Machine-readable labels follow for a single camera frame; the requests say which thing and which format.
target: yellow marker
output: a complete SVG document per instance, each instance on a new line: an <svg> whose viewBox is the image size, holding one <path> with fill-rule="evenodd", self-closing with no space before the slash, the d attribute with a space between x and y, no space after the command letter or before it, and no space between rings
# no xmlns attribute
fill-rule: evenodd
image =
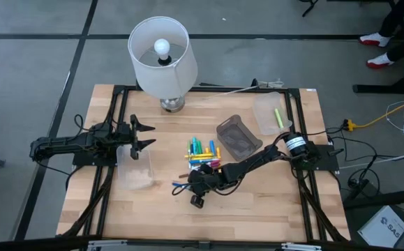
<svg viewBox="0 0 404 251"><path fill-rule="evenodd" d="M282 119L280 119L279 111L277 108L274 110L274 114L276 115L276 119L278 120L279 128L284 128L283 121Z"/></svg>
<svg viewBox="0 0 404 251"><path fill-rule="evenodd" d="M191 158L191 160L210 160L212 158L213 158L213 156L211 156L211 157L195 157L195 158Z"/></svg>
<svg viewBox="0 0 404 251"><path fill-rule="evenodd" d="M194 155L185 155L185 158L200 158L200 157L214 157L213 153L203 153L203 154L194 154Z"/></svg>

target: floor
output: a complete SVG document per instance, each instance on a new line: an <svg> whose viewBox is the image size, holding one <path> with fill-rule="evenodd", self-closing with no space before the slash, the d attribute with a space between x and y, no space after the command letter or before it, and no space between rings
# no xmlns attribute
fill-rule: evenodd
<svg viewBox="0 0 404 251"><path fill-rule="evenodd" d="M90 0L0 0L0 33L79 35L90 5ZM377 31L390 9L387 3L321 0L302 18L307 7L295 0L105 0L98 2L88 32L127 34L143 19L165 15L179 20L191 34L357 35ZM0 241L13 237L35 170L28 157L29 143L48 133L73 59L80 60L76 71L72 67L70 72L75 77L58 136L76 133L73 116L86 114L94 84L135 83L127 40L81 40L82 54L78 43L78 39L0 39L0 158L6 159L0 168ZM197 82L249 86L253 78L280 79L286 87L315 88L327 127L339 126L343 119L365 123L383 114L387 105L404 100L404 95L352 92L353 84L390 84L404 76L404 59L384 70L368 69L365 60L386 49L365 47L356 40L194 39L191 43L199 68ZM401 112L391 120L401 125ZM404 154L404 134L385 120L345 136L369 142L379 154ZM336 140L336 148L342 147ZM347 147L349 158L371 154L362 145ZM71 158L54 157L49 165L69 172ZM341 167L368 160L338 158ZM341 170L343 186L356 169ZM383 193L404 190L404 160L373 169ZM65 179L47 171L27 238L55 234ZM399 247L404 248L404 239Z"/></svg>

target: wooden table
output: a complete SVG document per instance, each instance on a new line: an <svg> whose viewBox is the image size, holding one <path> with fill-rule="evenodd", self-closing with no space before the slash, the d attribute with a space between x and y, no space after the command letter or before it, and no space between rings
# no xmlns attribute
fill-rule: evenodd
<svg viewBox="0 0 404 251"><path fill-rule="evenodd" d="M112 90L113 85L95 86L85 128L104 120ZM307 131L323 131L324 122L316 90L301 89L300 93ZM125 120L128 121L131 114L136 114L140 123L156 128L151 132L139 133L141 140L157 139L147 147L155 183L142 190L123 190L115 170L103 232L105 238L277 242L306 240L298 184L287 162L272 162L247 174L239 189L230 196L221 197L210 192L204 198L203 209L189 203L192 196L190 192L171 195L171 182L185 182L178 175L188 171L184 155L187 153L187 142L192 137L197 137L204 145L214 139L216 146L220 147L222 163L234 162L216 138L216 126L231 115L240 115L250 131L264 142L263 146L274 140L275 135L260 134L253 115L253 100L259 94L234 93L221 98L203 99L214 94L218 93L189 92L186 94L185 107L171 114L161 109L159 101L145 92L129 92ZM294 100L292 107L294 117L297 118ZM299 130L297 119L294 123ZM327 143L325 134L309 139L316 144ZM283 141L279 142L278 147L287 152ZM89 203L95 170L95 167L84 167L71 178L57 228L58 234L68 230ZM324 212L340 233L349 238L336 180L329 172L316 172L315 175ZM99 208L93 215L91 234L96 233L98 216ZM311 221L314 236L318 238L313 210Z"/></svg>

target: red and white sneaker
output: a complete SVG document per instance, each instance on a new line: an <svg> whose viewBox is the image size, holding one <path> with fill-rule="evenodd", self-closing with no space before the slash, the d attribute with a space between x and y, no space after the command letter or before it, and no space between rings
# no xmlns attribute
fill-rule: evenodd
<svg viewBox="0 0 404 251"><path fill-rule="evenodd" d="M364 45L377 45L378 47L386 47L391 37L381 36L378 32L366 36L361 36L358 41Z"/></svg>
<svg viewBox="0 0 404 251"><path fill-rule="evenodd" d="M393 64L394 62L388 59L388 55L385 53L383 55L380 55L374 59L369 59L366 62L366 65L369 68L372 69L381 69L385 66L390 66L391 64Z"/></svg>

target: lampshade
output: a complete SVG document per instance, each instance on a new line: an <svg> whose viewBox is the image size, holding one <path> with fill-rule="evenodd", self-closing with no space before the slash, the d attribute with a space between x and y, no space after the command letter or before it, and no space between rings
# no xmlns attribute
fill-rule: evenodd
<svg viewBox="0 0 404 251"><path fill-rule="evenodd" d="M173 55L173 45L184 49L181 56ZM141 62L142 56L154 48L157 59L169 50L172 61L166 66ZM128 49L138 84L148 94L160 99L179 98L194 85L197 62L188 32L178 21L170 17L151 17L140 22L130 34Z"/></svg>

